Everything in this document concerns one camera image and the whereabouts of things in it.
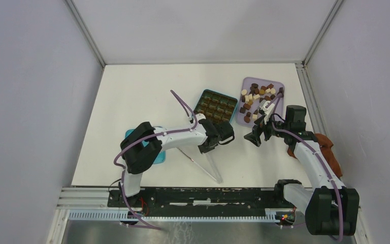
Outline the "teal chocolate tin box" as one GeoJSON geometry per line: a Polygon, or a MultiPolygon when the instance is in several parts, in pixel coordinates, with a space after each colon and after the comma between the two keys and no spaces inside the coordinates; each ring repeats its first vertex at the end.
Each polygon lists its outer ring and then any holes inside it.
{"type": "Polygon", "coordinates": [[[231,122],[237,108],[238,100],[231,96],[205,89],[194,107],[195,114],[201,113],[206,119],[218,124],[231,122]]]}

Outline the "metal tongs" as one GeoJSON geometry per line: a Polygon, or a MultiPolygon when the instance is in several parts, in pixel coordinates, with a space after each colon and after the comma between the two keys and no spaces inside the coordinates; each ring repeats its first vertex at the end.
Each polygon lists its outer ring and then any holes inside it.
{"type": "Polygon", "coordinates": [[[201,153],[197,146],[184,146],[177,149],[217,184],[223,183],[223,178],[213,158],[213,152],[201,153]]]}

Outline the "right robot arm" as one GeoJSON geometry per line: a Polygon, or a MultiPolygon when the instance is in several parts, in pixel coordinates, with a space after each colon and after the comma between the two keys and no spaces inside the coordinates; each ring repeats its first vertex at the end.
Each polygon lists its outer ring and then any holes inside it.
{"type": "Polygon", "coordinates": [[[279,207],[292,204],[303,212],[312,235],[327,235],[337,241],[354,235],[360,196],[333,172],[315,134],[306,130],[306,108],[288,105],[283,121],[276,120],[274,109],[273,102],[263,101],[259,106],[260,117],[244,138],[257,147],[262,143],[262,136],[266,141],[273,136],[282,138],[303,166],[312,186],[309,191],[300,183],[285,182],[273,193],[274,203],[279,207]]]}

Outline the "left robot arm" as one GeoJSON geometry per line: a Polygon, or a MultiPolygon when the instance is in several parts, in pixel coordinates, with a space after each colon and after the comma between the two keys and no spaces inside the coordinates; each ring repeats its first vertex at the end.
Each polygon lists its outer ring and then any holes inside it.
{"type": "Polygon", "coordinates": [[[151,168],[163,151],[183,146],[196,146],[201,154],[218,145],[226,145],[235,139],[230,122],[217,124],[197,114],[187,127],[153,127],[146,121],[139,124],[120,143],[121,152],[113,163],[122,167],[120,201],[127,207],[139,202],[143,173],[151,168]]]}

